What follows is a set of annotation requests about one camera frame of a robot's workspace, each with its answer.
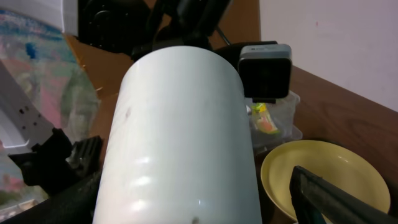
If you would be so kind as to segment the pale green cup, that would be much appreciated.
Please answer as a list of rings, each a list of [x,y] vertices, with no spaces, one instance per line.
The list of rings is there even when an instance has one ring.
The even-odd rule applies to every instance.
[[[262,221],[243,84],[229,62],[178,46],[129,68],[93,221]]]

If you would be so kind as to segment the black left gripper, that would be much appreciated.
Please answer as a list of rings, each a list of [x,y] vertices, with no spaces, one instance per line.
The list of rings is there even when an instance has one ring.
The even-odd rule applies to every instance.
[[[186,45],[211,50],[230,0],[87,0],[78,2],[77,39],[134,61],[162,48]]]

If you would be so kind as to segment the green snack wrapper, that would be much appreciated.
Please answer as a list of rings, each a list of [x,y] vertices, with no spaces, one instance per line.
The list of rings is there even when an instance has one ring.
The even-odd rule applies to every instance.
[[[252,105],[251,111],[251,120],[257,130],[265,134],[276,134],[279,132],[265,103],[255,103]]]

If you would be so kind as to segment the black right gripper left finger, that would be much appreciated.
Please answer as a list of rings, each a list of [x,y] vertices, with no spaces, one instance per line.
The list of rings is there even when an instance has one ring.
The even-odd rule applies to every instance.
[[[9,218],[5,224],[90,224],[102,172],[95,172],[48,200]]]

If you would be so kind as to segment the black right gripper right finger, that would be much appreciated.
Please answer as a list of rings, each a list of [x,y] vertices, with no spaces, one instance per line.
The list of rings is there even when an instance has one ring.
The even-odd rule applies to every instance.
[[[358,200],[301,166],[295,166],[289,190],[299,224],[397,224],[397,219]]]

